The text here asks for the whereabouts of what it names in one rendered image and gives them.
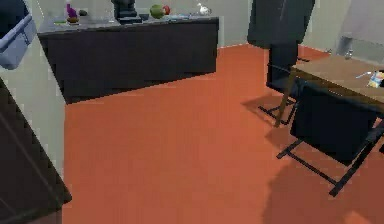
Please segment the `black kitchen counter cabinet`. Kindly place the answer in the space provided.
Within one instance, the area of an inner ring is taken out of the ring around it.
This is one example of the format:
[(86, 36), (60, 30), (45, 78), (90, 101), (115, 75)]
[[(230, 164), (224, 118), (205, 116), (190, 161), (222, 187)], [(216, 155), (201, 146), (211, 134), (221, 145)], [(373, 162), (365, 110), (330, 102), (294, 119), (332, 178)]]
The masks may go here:
[(38, 38), (68, 104), (216, 71), (219, 19), (189, 17), (121, 25), (47, 19)]

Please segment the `green round fruit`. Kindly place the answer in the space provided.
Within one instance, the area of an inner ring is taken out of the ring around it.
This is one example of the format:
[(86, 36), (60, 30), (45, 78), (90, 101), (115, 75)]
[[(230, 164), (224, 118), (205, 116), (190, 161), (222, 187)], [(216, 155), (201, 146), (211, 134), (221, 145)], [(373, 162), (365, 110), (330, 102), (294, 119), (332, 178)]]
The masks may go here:
[(152, 5), (150, 8), (150, 14), (155, 19), (161, 19), (164, 15), (164, 9), (162, 5)]

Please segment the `black coffee machine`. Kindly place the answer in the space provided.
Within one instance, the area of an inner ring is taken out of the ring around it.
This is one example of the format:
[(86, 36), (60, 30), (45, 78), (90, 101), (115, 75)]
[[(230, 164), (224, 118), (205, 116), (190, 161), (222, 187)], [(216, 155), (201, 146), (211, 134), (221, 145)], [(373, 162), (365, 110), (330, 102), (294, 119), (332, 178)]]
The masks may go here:
[(141, 23), (142, 19), (135, 9), (135, 0), (111, 0), (114, 7), (114, 18), (120, 24)]

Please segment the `brown wooden table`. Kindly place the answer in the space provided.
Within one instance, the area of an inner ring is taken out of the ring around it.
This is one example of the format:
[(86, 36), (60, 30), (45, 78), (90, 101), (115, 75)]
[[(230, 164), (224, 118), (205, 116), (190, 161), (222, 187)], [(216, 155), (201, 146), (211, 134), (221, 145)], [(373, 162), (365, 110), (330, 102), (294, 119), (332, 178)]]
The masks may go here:
[(365, 72), (378, 70), (384, 70), (384, 65), (357, 59), (346, 59), (344, 56), (328, 56), (294, 65), (291, 68), (274, 126), (280, 126), (281, 117), (284, 114), (286, 102), (296, 78), (314, 83), (346, 98), (373, 106), (384, 114), (384, 88), (368, 87), (370, 75), (359, 79), (355, 78)]

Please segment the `purple vase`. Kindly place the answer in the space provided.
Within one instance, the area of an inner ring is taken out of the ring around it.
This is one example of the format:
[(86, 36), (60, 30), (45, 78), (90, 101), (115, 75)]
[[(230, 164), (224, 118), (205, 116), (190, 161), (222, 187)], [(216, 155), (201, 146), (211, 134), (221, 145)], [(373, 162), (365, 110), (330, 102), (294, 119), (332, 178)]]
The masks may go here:
[(69, 3), (66, 4), (66, 11), (67, 11), (67, 15), (68, 15), (67, 21), (69, 23), (77, 23), (79, 21), (79, 19), (77, 17), (76, 10), (74, 8), (72, 8)]

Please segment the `dark cabinet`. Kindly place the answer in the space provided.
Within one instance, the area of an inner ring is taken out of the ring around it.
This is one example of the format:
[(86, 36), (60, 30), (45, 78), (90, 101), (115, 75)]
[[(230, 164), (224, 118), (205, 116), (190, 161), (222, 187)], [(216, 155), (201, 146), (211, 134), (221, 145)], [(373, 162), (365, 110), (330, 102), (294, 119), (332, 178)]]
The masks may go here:
[(70, 191), (0, 80), (0, 224), (26, 224), (71, 200)]

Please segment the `colourful box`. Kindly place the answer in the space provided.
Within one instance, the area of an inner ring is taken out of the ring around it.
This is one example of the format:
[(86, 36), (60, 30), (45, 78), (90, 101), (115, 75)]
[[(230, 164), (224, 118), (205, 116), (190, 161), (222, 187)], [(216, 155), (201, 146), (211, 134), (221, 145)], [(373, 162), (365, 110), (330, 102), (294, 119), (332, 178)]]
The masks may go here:
[(369, 87), (384, 87), (384, 70), (374, 71), (368, 81)]

